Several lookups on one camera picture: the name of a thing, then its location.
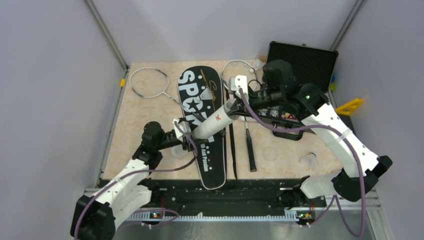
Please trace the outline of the white shuttlecock tube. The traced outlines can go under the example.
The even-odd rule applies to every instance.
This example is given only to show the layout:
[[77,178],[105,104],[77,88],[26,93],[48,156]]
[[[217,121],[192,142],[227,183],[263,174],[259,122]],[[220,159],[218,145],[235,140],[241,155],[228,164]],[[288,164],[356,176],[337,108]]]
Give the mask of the white shuttlecock tube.
[[234,101],[231,99],[216,110],[211,116],[209,116],[204,122],[198,125],[192,132],[191,136],[194,139],[207,140],[211,136],[223,130],[228,125],[236,121],[238,115],[230,115],[231,107],[234,105]]

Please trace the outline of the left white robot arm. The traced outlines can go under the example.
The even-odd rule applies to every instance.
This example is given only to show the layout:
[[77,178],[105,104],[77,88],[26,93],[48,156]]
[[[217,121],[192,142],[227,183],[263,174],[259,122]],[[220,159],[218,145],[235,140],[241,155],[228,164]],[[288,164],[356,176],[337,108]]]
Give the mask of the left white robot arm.
[[111,240],[121,224],[138,208],[154,207],[160,193],[141,185],[150,173],[158,173],[161,150],[180,146],[198,152],[191,137],[193,125],[184,117],[175,118],[173,130],[165,132],[156,121],[148,122],[141,143],[123,170],[103,188],[90,196],[82,195],[76,202],[70,235],[76,240]]

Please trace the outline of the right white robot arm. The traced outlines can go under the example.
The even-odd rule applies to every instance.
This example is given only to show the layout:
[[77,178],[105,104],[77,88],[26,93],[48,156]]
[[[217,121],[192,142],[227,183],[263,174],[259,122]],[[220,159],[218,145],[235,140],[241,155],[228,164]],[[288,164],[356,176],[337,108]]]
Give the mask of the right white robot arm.
[[313,83],[300,83],[289,62],[278,59],[262,68],[263,84],[250,88],[244,75],[230,78],[226,87],[234,95],[234,114],[258,119],[258,111],[282,107],[301,122],[299,131],[312,130],[340,161],[334,173],[306,177],[293,200],[307,206],[313,198],[338,195],[350,202],[362,201],[392,166],[392,160],[367,148],[342,121],[329,99]]

